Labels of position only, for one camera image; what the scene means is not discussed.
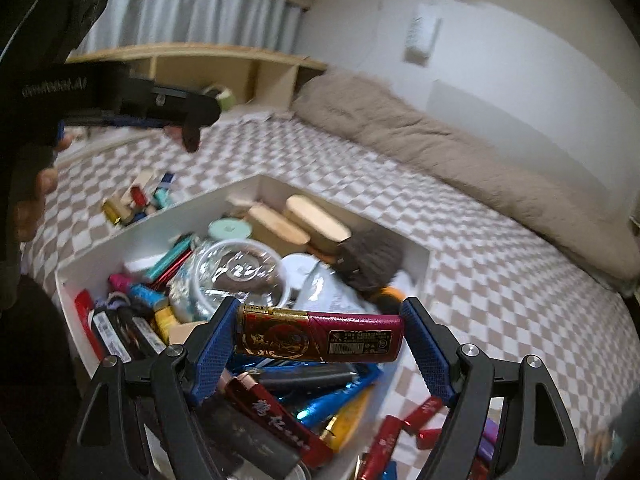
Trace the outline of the person's left hand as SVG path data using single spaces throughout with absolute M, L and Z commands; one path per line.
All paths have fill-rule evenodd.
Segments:
M 55 155 L 73 143 L 72 134 L 64 134 L 54 148 L 27 145 L 18 155 L 12 179 L 13 231 L 17 243 L 32 240 L 46 209 L 47 197 L 58 188 Z

